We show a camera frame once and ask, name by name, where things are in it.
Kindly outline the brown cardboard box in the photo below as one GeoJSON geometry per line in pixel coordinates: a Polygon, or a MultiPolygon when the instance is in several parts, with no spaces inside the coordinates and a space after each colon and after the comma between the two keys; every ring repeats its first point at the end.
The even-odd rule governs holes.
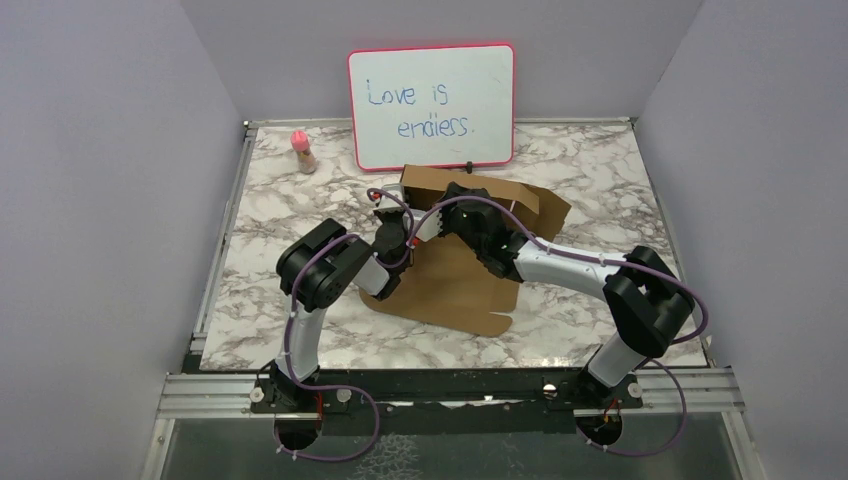
{"type": "MultiPolygon", "coordinates": [[[[487,190],[493,200],[511,210],[528,229],[547,241],[560,233],[571,205],[553,191],[521,182],[408,165],[400,183],[412,208],[426,211],[444,195],[451,182],[487,190]]],[[[520,284],[499,279],[475,258],[457,236],[420,243],[412,265],[385,300],[361,291],[370,309],[466,333],[496,337],[512,324],[520,284]]]]}

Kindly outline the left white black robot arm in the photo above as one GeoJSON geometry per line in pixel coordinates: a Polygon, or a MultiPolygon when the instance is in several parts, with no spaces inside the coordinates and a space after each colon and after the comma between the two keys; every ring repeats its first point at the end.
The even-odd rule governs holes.
{"type": "Polygon", "coordinates": [[[379,301],[388,298],[411,264],[408,216],[396,211],[377,218],[374,244],[326,219],[277,261],[290,311],[270,376],[277,398],[290,410],[302,410],[313,401],[315,386],[309,378],[319,370],[317,347],[328,308],[351,284],[379,301]]]}

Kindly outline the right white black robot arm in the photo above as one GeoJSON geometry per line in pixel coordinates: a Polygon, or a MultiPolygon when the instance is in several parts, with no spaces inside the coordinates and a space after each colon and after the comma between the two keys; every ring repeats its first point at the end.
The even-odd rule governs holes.
{"type": "Polygon", "coordinates": [[[455,235],[494,276],[554,285],[605,301],[616,331],[577,380],[579,398],[600,407],[636,368],[665,355],[698,308],[696,296],[651,248],[604,254],[566,248],[532,233],[484,189],[450,183],[434,205],[440,233],[455,235]]]}

